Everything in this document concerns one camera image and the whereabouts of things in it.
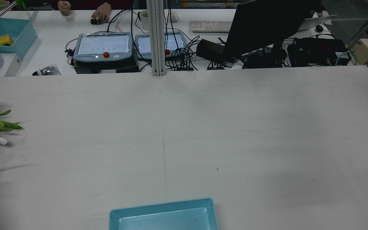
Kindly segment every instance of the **wooden block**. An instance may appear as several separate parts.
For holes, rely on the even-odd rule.
[[[358,65],[363,65],[368,62],[368,38],[360,39],[356,45],[354,45],[352,52],[356,54]]]

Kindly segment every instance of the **computer mouse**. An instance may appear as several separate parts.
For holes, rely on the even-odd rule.
[[[320,33],[320,32],[322,32],[322,31],[323,31],[323,26],[321,26],[321,25],[317,25],[317,26],[314,28],[314,30],[315,30],[316,32]]]
[[[177,12],[172,11],[171,12],[171,22],[175,23],[175,22],[178,22],[178,20],[180,20],[180,18],[178,17]]]

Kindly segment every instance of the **white table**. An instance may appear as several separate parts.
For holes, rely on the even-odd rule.
[[[200,35],[201,38],[209,41],[217,42],[218,37],[226,39],[227,34],[220,33],[193,33],[190,32],[188,23],[191,20],[229,20],[234,17],[235,9],[174,9],[180,18],[180,21],[174,23],[174,27],[183,30],[190,38]],[[113,11],[113,17],[119,10]],[[3,17],[13,19],[29,19],[38,35],[32,47],[23,58],[22,66],[19,69],[18,76],[30,76],[34,71],[56,64],[62,74],[75,74],[72,66],[67,64],[65,45],[72,39],[78,38],[82,33],[93,33],[107,29],[107,24],[91,25],[90,15],[92,11],[72,11],[69,16],[63,16],[59,11],[9,11]],[[116,23],[111,24],[111,31],[116,31],[115,26],[119,26],[123,31],[130,31],[131,12],[124,12],[119,17]],[[142,31],[133,25],[133,35],[142,34]],[[295,36],[307,37],[316,34],[314,29],[298,32]],[[68,48],[74,48],[76,41],[70,43]],[[206,69],[210,61],[198,60],[195,65],[200,69]],[[240,65],[235,65],[234,68],[241,68]]]
[[[0,78],[7,109],[0,230],[207,196],[220,230],[368,229],[365,66]]]

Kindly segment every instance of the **white mug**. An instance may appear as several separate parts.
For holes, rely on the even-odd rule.
[[[147,13],[146,9],[140,12],[140,19],[142,21],[142,29],[148,31],[150,27],[150,21],[149,14]]]

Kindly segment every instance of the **light blue tray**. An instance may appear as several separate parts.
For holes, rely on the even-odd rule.
[[[109,216],[109,230],[218,230],[211,198],[114,209]]]
[[[24,58],[37,38],[31,21],[23,19],[0,18],[0,37],[9,35],[14,41],[12,46],[0,45],[0,53],[17,53]]]

